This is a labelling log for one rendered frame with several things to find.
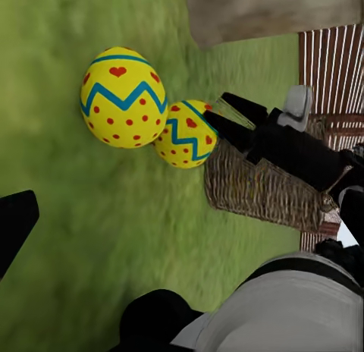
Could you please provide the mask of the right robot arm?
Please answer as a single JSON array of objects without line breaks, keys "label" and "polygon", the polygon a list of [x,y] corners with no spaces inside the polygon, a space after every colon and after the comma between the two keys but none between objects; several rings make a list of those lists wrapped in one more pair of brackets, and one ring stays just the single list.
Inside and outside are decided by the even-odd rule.
[{"label": "right robot arm", "polygon": [[208,109],[203,117],[235,149],[249,152],[246,159],[250,162],[258,164],[265,158],[318,192],[331,188],[330,197],[338,209],[348,189],[364,193],[364,158],[347,146],[335,152],[303,132],[312,104],[312,88],[305,84],[289,86],[284,112],[274,108],[270,115],[263,105],[232,93],[224,92],[222,98],[248,118],[256,126],[254,130]]}]

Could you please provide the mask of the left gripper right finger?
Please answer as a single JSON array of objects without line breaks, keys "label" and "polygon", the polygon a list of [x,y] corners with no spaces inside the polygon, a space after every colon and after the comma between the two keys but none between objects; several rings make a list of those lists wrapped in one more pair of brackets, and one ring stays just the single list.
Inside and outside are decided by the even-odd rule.
[{"label": "left gripper right finger", "polygon": [[364,251],[364,193],[348,189],[337,215]]}]

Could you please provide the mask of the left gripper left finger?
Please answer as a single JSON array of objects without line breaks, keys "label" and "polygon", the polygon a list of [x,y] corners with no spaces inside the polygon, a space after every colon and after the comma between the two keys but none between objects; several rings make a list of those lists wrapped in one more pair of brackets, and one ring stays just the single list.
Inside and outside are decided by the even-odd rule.
[{"label": "left gripper left finger", "polygon": [[0,281],[39,219],[32,190],[0,198]]}]

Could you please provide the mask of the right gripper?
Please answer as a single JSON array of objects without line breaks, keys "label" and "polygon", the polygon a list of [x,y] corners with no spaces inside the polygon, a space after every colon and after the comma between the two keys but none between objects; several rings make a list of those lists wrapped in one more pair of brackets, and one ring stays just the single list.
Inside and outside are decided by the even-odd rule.
[{"label": "right gripper", "polygon": [[278,125],[277,120],[282,113],[278,108],[274,108],[268,115],[263,105],[232,93],[224,92],[222,98],[248,118],[256,126],[254,130],[208,109],[203,117],[235,149],[242,153],[249,152],[246,159],[250,162],[258,164],[261,158],[265,158],[291,176],[299,177],[316,160],[322,146],[321,141],[290,125]]}]

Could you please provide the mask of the easter egg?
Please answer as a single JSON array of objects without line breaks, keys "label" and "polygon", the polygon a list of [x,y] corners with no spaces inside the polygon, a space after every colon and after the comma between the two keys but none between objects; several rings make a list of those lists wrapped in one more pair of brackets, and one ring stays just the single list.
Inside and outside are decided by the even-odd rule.
[{"label": "easter egg", "polygon": [[134,50],[116,46],[100,53],[83,78],[80,106],[101,141],[135,149],[164,130],[168,101],[158,74]]},{"label": "easter egg", "polygon": [[161,158],[178,168],[192,168],[206,161],[217,136],[221,136],[203,117],[206,109],[215,114],[210,105],[199,100],[168,106],[164,130],[150,141]]}]

